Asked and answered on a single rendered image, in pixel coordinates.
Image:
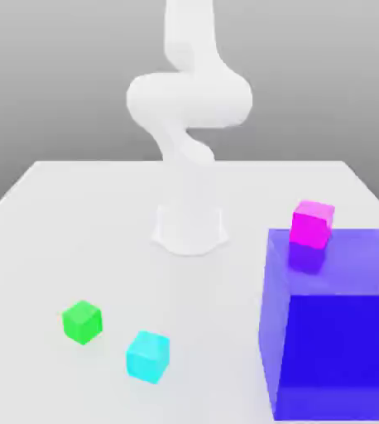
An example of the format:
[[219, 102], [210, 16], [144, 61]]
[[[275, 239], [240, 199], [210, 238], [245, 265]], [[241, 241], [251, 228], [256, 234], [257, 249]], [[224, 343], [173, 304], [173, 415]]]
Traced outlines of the small magenta cube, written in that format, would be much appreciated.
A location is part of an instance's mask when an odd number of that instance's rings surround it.
[[292, 215], [290, 242], [324, 249], [332, 232], [334, 211], [333, 205], [302, 200]]

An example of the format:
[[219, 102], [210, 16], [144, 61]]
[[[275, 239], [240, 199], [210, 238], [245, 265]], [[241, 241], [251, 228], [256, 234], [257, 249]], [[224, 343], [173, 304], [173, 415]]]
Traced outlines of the small cyan cube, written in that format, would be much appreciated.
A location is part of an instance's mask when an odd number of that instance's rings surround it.
[[127, 373], [157, 384], [170, 362], [170, 339], [149, 331], [139, 331], [126, 352]]

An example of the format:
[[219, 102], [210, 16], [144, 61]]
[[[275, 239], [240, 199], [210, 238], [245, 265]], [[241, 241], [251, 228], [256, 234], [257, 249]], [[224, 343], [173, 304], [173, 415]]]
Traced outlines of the large blue box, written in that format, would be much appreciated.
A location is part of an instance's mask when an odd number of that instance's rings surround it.
[[379, 421], [379, 229], [270, 229], [259, 348], [277, 421]]

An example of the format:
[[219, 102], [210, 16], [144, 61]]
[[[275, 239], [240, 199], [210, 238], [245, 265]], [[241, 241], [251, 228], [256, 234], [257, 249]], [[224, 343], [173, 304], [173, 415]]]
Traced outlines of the small green cube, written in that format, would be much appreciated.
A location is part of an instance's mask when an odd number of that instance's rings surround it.
[[85, 345], [103, 330], [101, 310], [87, 301], [78, 301], [61, 314], [65, 334]]

